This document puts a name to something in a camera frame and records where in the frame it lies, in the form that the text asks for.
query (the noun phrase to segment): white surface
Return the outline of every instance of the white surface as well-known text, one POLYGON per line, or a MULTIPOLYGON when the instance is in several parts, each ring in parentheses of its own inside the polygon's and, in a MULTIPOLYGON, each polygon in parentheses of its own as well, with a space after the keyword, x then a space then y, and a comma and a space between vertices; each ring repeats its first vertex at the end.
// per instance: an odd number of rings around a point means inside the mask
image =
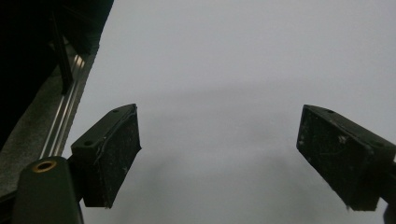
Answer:
POLYGON ((395 8, 116 0, 66 149, 131 103, 143 149, 85 223, 382 223, 384 202, 348 211, 295 142, 303 104, 396 142, 395 8))

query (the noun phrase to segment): white table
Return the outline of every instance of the white table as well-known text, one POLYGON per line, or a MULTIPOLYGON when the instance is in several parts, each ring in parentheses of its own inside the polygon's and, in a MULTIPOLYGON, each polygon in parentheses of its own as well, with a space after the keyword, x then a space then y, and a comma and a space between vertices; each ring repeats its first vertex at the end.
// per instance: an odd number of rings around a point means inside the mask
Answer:
POLYGON ((304 104, 396 143, 396 2, 116 0, 69 134, 136 103, 143 149, 90 223, 382 223, 295 147, 304 104))

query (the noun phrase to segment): gray background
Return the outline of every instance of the gray background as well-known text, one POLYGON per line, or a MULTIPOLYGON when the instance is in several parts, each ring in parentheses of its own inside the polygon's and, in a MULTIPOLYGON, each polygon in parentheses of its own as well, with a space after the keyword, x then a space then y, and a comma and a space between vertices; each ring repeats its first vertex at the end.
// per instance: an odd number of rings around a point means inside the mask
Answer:
POLYGON ((90 223, 382 223, 295 147, 304 104, 396 142, 396 2, 116 0, 66 142, 136 103, 142 151, 90 223))

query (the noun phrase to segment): black bracket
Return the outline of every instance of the black bracket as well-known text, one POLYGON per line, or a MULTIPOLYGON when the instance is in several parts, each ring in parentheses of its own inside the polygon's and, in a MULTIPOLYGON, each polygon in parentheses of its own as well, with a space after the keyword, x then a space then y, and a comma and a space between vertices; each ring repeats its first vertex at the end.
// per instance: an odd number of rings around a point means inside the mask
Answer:
POLYGON ((111 110, 72 145, 68 160, 48 157, 21 172, 11 223, 83 223, 81 198, 111 207, 140 149, 136 105, 111 110))

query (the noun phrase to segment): brass screw hole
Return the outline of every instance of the brass screw hole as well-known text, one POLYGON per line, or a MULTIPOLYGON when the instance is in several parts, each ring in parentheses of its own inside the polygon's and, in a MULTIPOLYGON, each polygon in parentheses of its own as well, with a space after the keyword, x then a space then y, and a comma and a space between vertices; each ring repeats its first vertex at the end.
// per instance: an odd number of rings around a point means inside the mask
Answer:
POLYGON ((35 173, 43 173, 56 166, 56 161, 43 161, 33 167, 35 173))

